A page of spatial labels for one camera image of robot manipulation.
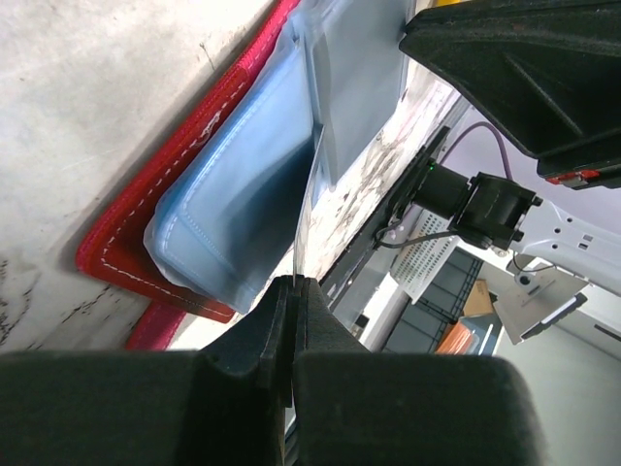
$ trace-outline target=white wall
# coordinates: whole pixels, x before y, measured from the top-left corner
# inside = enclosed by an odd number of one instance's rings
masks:
[[[497,353],[526,379],[554,466],[621,464],[621,362],[552,327]]]

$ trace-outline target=white surface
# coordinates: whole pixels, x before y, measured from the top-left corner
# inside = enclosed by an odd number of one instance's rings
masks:
[[[533,395],[550,466],[616,466],[621,361],[557,327],[497,355],[513,363]]]
[[[0,4],[0,350],[118,348],[147,300],[79,241],[268,0]]]

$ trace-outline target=red folder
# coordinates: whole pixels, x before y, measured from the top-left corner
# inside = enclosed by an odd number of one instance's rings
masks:
[[[160,197],[254,83],[274,49],[287,15],[298,3],[299,0],[275,3],[260,32],[240,58],[99,217],[78,249],[76,264],[87,275],[169,305],[151,305],[139,322],[137,332],[148,328],[149,322],[157,322],[156,317],[163,312],[162,309],[167,310],[164,312],[167,318],[158,325],[164,332],[174,326],[173,333],[182,318],[181,310],[220,322],[229,321],[235,313],[212,299],[164,279],[143,246],[143,234]]]

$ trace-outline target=white stitching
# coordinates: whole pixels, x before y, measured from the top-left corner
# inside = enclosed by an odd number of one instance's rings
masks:
[[[257,54],[256,54],[256,55],[255,55],[255,56],[254,56],[254,57],[250,60],[250,66],[252,66],[252,65],[254,64],[254,62],[255,62],[255,61],[259,58],[260,54],[261,54],[261,53],[263,53],[263,51],[264,51],[264,50],[265,50],[265,48],[268,46],[268,44],[270,43],[270,41],[272,40],[272,38],[274,37],[274,35],[275,35],[275,34],[277,34],[277,33],[280,31],[280,28],[281,28],[281,27],[282,27],[282,25],[284,24],[285,18],[284,18],[283,20],[281,20],[281,21],[279,21],[279,22],[278,22],[278,27],[277,27],[277,29],[276,29],[276,30],[274,30],[274,31],[272,31],[272,33],[268,36],[268,38],[267,38],[267,40],[266,40],[266,43],[263,45],[263,47],[261,48],[261,50],[259,51],[259,53],[257,53]],[[226,107],[227,107],[227,106],[231,103],[231,101],[235,98],[235,96],[236,96],[236,95],[240,92],[240,90],[242,90],[242,88],[243,88],[245,85],[247,85],[247,81],[243,81],[240,85],[238,85],[238,87],[237,87],[237,89],[235,90],[235,92],[233,92],[233,93],[229,96],[228,100],[227,100],[226,102],[224,102],[224,103],[222,104],[222,106],[220,107],[220,110],[219,110],[219,111],[217,111],[217,112],[213,115],[213,118],[212,118],[212,119],[210,119],[210,121],[208,122],[208,124],[207,124],[207,126],[205,127],[205,129],[203,129],[203,131],[201,132],[201,136],[203,136],[203,134],[204,134],[204,133],[206,133],[206,132],[207,132],[207,130],[208,130],[208,128],[209,128],[209,129],[210,129],[210,134],[209,134],[209,135],[207,136],[207,138],[206,138],[206,139],[209,139],[209,137],[211,136],[211,130],[213,129],[213,127],[215,126],[215,124],[219,121],[219,117],[220,117],[220,115],[221,115],[221,111],[222,111],[222,110],[224,110],[224,109],[225,109],[225,108],[226,108]],[[192,142],[192,144],[190,145],[190,147],[189,147],[188,149],[184,150],[184,151],[181,153],[181,155],[177,158],[177,160],[175,160],[175,162],[173,163],[173,166],[177,165],[177,164],[180,162],[180,160],[181,160],[181,159],[182,159],[182,158],[183,158],[183,157],[184,157],[184,156],[185,156],[185,155],[189,152],[189,149],[193,148],[193,147],[194,147],[194,145],[196,145],[196,143],[197,143],[197,142],[198,142],[198,140],[197,140],[197,139],[195,139],[195,140]],[[170,170],[170,169],[168,169],[168,170],[166,171],[166,173],[164,174],[164,176],[163,176],[162,178],[160,178],[160,179],[157,181],[157,183],[155,184],[155,186],[160,186],[160,185],[162,184],[162,180],[164,180],[164,178],[165,178],[167,175],[169,175],[169,174],[170,174],[170,172],[171,172],[171,170]],[[147,197],[149,197],[149,196],[152,194],[152,192],[153,192],[153,188],[151,188],[151,189],[148,191],[147,195],[146,195],[143,199],[141,199],[140,204],[138,205],[138,207],[140,207],[140,206],[144,203],[145,199],[146,199]],[[219,311],[216,311],[216,310],[214,310],[214,309],[206,308],[205,306],[202,306],[202,305],[200,305],[200,304],[198,304],[198,303],[195,303],[195,302],[193,302],[193,301],[189,301],[189,300],[187,300],[187,299],[184,299],[184,298],[182,298],[181,296],[178,296],[178,295],[176,295],[175,293],[172,293],[171,291],[169,291],[169,290],[167,290],[167,289],[165,289],[165,288],[162,288],[161,286],[158,286],[158,285],[157,285],[157,284],[155,284],[155,283],[148,282],[148,281],[143,280],[143,279],[141,279],[141,278],[139,278],[139,277],[136,277],[136,276],[134,276],[134,275],[132,275],[132,274],[130,274],[130,273],[128,273],[128,272],[125,272],[124,270],[120,270],[120,269],[116,268],[114,265],[112,265],[112,264],[110,264],[110,263],[108,263],[108,262],[106,261],[106,254],[108,253],[108,250],[109,250],[110,245],[111,245],[111,244],[114,242],[114,240],[116,239],[116,235],[118,235],[118,234],[120,233],[121,229],[122,229],[122,228],[123,228],[123,227],[127,224],[127,220],[129,219],[129,217],[131,217],[131,216],[132,216],[132,215],[134,215],[135,213],[136,213],[136,211],[135,211],[135,210],[134,210],[134,211],[132,211],[132,213],[131,213],[131,214],[130,214],[130,215],[129,215],[129,216],[128,216],[128,217],[127,217],[127,218],[126,218],[126,219],[125,219],[125,220],[124,220],[121,224],[120,224],[120,226],[116,229],[116,232],[115,232],[115,233],[114,233],[114,235],[110,238],[110,240],[108,240],[108,243],[106,244],[106,246],[105,246],[105,247],[104,247],[104,249],[103,249],[103,253],[102,253],[102,257],[101,257],[101,262],[104,264],[104,266],[105,266],[105,267],[108,267],[109,269],[114,270],[115,272],[117,272],[117,273],[118,273],[118,274],[120,274],[120,275],[124,275],[124,276],[126,276],[126,277],[129,277],[130,279],[135,280],[136,282],[140,282],[140,283],[148,284],[149,286],[152,286],[153,288],[155,288],[155,289],[157,289],[157,290],[159,290],[159,291],[162,291],[163,293],[168,294],[169,296],[171,296],[171,297],[173,297],[173,298],[180,299],[181,301],[183,301],[183,302],[185,302],[185,303],[187,303],[187,304],[190,304],[190,305],[192,305],[192,306],[197,306],[197,307],[199,307],[199,308],[201,308],[201,309],[204,309],[204,310],[206,310],[206,311],[210,311],[210,312],[215,313],[215,314],[218,314],[218,315],[220,315],[220,316],[227,316],[226,314],[223,314],[223,313],[221,313],[221,312],[219,312]]]
[[[207,126],[205,127],[205,129],[203,129],[203,131],[201,132],[201,136],[203,136],[203,135],[205,135],[205,136],[206,136],[206,137],[205,137],[205,140],[209,139],[209,138],[210,138],[210,136],[212,135],[212,134],[211,134],[211,132],[213,131],[213,127],[215,126],[215,124],[216,124],[216,123],[219,121],[219,119],[220,119],[220,115],[222,114],[222,109],[224,109],[224,107],[226,107],[226,105],[228,105],[228,104],[229,104],[229,103],[230,103],[230,102],[231,102],[231,101],[235,98],[235,96],[236,96],[236,95],[240,92],[240,90],[242,89],[242,87],[244,87],[245,85],[246,85],[246,82],[241,83],[241,84],[237,87],[237,90],[236,90],[235,92],[233,92],[233,93],[229,96],[228,100],[222,104],[222,107],[220,108],[220,110],[218,110],[218,111],[217,111],[217,112],[213,115],[212,119],[210,119],[210,121],[207,123]],[[193,145],[196,145],[196,143],[197,143],[197,142],[198,142],[198,139],[195,139],[195,140],[192,142],[192,144],[193,144]],[[184,151],[181,153],[180,157],[179,157],[179,158],[175,161],[174,166],[175,166],[175,165],[177,165],[177,164],[180,162],[180,159],[181,159],[182,157],[184,157],[184,156],[185,156],[186,154],[188,154],[188,153],[189,153],[189,149],[184,150]],[[171,173],[171,169],[169,168],[168,170],[166,170],[166,172],[164,173],[164,175],[162,176],[162,178],[160,178],[160,179],[157,181],[157,183],[155,184],[155,186],[160,186],[160,185],[162,184],[162,181],[163,181],[163,180],[164,180],[164,179],[165,179],[168,175],[170,175],[170,173]],[[138,204],[138,206],[137,206],[137,208],[136,208],[136,209],[138,209],[138,207],[142,206],[142,205],[145,203],[145,199],[146,199],[147,197],[149,197],[149,196],[152,194],[152,192],[153,192],[153,189],[150,189],[150,190],[148,191],[147,195],[146,195],[144,198],[142,198],[142,199],[140,200],[140,202],[139,202],[139,204]],[[189,300],[187,300],[187,299],[185,299],[185,298],[182,298],[181,296],[178,296],[178,295],[176,295],[175,293],[172,293],[171,291],[169,291],[169,290],[167,290],[167,289],[165,289],[165,288],[163,288],[163,287],[161,287],[161,286],[158,286],[158,285],[157,285],[157,284],[155,284],[155,283],[148,282],[148,281],[146,281],[146,280],[141,279],[140,277],[136,277],[135,275],[130,274],[129,272],[125,272],[124,270],[120,270],[120,269],[118,269],[117,267],[115,267],[114,265],[110,264],[110,263],[106,260],[106,254],[108,253],[108,250],[109,250],[110,245],[111,245],[111,244],[114,242],[114,240],[116,239],[116,235],[118,235],[118,234],[120,233],[120,231],[123,229],[123,227],[127,224],[127,220],[129,219],[129,217],[133,216],[135,213],[136,213],[136,210],[133,210],[133,211],[129,214],[129,216],[127,216],[127,218],[126,218],[126,219],[125,219],[125,220],[124,220],[124,221],[120,224],[120,226],[116,229],[116,231],[115,231],[114,235],[110,238],[110,240],[108,240],[108,243],[106,244],[106,246],[105,246],[105,247],[104,247],[104,249],[103,249],[103,252],[102,252],[102,257],[101,257],[101,262],[104,264],[104,266],[105,266],[105,267],[108,267],[109,269],[114,270],[115,272],[117,272],[117,273],[118,273],[118,274],[120,274],[120,275],[124,275],[124,276],[126,276],[126,277],[129,277],[130,279],[135,280],[136,282],[140,282],[140,283],[148,284],[149,286],[152,286],[153,288],[155,288],[155,289],[157,289],[157,290],[159,290],[159,291],[162,291],[163,293],[168,294],[169,296],[171,296],[171,297],[173,297],[173,298],[180,299],[181,301],[183,301],[183,302],[185,302],[185,303],[187,303],[187,304],[191,304],[192,306],[197,306],[197,307],[199,307],[199,308],[201,308],[201,309],[204,309],[204,310],[206,310],[206,311],[211,311],[212,313],[218,314],[218,315],[220,315],[220,316],[227,316],[226,314],[223,314],[223,313],[221,313],[221,312],[218,312],[218,311],[216,311],[216,310],[214,310],[214,309],[207,308],[207,307],[205,307],[205,306],[203,306],[203,305],[201,305],[201,304],[199,304],[199,303],[196,303],[196,302],[194,302],[194,301],[189,301]]]

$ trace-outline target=orange object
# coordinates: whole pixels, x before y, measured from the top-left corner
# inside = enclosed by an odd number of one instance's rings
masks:
[[[473,343],[473,339],[473,333],[468,327],[457,322],[436,349],[436,354],[465,354]]]

